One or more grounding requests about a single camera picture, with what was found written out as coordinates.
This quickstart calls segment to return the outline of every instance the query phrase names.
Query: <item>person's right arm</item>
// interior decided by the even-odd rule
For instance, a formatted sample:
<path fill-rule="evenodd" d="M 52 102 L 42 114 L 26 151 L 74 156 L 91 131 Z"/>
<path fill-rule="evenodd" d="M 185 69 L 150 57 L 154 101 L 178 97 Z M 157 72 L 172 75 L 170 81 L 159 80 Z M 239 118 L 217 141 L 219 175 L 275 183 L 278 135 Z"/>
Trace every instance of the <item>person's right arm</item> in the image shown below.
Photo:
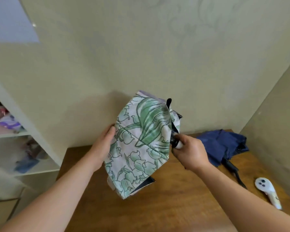
<path fill-rule="evenodd" d="M 290 231 L 290 216 L 214 167 L 201 140 L 183 134 L 177 137 L 184 146 L 181 150 L 172 149 L 174 156 L 202 179 L 238 231 Z"/>

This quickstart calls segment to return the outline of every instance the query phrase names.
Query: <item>person's left hand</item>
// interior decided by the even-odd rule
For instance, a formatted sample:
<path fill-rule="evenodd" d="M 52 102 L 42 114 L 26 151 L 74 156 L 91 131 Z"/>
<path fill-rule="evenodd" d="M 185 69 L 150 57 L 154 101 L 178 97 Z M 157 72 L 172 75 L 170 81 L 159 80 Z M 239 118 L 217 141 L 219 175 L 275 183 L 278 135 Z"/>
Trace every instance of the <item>person's left hand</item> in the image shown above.
<path fill-rule="evenodd" d="M 97 169 L 102 166 L 103 161 L 109 153 L 111 141 L 115 135 L 115 130 L 114 124 L 107 126 L 107 128 L 100 134 L 98 139 L 88 151 L 88 154 L 95 159 L 94 161 L 97 165 Z"/>

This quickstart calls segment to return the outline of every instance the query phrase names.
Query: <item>hand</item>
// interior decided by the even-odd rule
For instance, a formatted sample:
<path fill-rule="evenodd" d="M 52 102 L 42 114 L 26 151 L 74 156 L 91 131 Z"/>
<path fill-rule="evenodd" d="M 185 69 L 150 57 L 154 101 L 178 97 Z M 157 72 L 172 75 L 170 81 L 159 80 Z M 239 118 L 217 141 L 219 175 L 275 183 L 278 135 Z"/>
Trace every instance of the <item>hand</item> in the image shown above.
<path fill-rule="evenodd" d="M 197 173 L 200 168 L 211 166 L 201 140 L 183 134 L 176 135 L 176 138 L 183 147 L 180 150 L 173 148 L 172 153 L 186 169 Z"/>
<path fill-rule="evenodd" d="M 115 135 L 115 131 L 116 129 L 114 124 L 107 126 L 87 153 L 94 158 L 97 169 L 102 166 L 103 161 L 109 153 L 111 141 Z"/>

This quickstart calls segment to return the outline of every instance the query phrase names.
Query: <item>floral umbrella canopy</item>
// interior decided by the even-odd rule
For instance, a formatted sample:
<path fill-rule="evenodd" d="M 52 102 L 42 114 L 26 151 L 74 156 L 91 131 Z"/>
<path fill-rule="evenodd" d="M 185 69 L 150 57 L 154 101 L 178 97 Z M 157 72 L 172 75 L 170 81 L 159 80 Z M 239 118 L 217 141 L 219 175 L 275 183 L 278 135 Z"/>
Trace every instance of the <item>floral umbrella canopy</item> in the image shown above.
<path fill-rule="evenodd" d="M 123 199 L 168 161 L 172 123 L 179 131 L 180 118 L 165 100 L 144 91 L 120 112 L 104 163 L 109 182 Z"/>

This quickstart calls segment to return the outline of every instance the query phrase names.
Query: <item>person's left arm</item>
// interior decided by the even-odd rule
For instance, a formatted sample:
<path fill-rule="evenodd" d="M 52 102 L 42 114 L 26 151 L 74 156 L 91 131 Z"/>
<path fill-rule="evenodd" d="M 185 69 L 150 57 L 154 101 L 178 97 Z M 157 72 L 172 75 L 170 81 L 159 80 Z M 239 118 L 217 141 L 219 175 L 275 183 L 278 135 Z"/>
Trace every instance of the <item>person's left arm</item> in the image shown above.
<path fill-rule="evenodd" d="M 108 126 L 76 165 L 8 221 L 0 232 L 63 232 L 92 174 L 106 158 L 114 134 L 115 127 Z"/>

